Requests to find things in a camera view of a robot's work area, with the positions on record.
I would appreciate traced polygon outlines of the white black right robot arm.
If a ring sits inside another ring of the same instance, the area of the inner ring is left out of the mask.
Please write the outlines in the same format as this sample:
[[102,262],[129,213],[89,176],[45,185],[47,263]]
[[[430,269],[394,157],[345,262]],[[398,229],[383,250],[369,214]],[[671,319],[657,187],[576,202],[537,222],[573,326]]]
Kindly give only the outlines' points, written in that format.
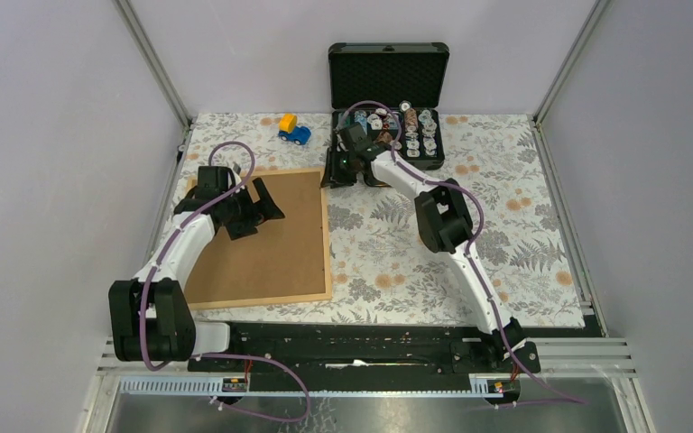
[[371,138],[359,124],[338,127],[327,152],[325,188],[356,183],[362,175],[386,184],[412,201],[425,247],[453,272],[475,327],[481,332],[483,363],[490,370],[511,369],[530,374],[527,339],[519,321],[498,298],[476,251],[484,221],[474,221],[468,206],[484,214],[474,195],[455,180],[439,180],[412,167],[392,145]]

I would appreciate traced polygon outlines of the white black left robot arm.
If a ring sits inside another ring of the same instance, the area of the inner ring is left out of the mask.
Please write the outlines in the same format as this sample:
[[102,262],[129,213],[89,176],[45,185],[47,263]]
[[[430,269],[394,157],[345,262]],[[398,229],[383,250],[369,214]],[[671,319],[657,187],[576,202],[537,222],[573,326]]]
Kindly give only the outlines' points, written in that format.
[[236,369],[242,344],[226,323],[196,323],[184,293],[187,279],[219,231],[236,240],[283,217],[262,179],[226,166],[200,167],[196,184],[174,208],[166,239],[134,277],[114,281],[108,291],[115,357],[156,371],[208,354],[221,370]]

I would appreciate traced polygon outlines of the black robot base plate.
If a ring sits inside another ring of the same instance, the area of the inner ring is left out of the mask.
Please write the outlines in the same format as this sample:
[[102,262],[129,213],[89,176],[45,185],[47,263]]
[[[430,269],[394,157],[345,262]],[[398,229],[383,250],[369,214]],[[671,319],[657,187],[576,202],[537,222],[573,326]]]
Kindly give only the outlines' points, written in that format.
[[608,369],[598,339],[531,329],[514,357],[472,327],[234,324],[228,359],[191,360],[185,373],[125,379],[132,393],[165,395],[513,395],[532,376],[596,378]]

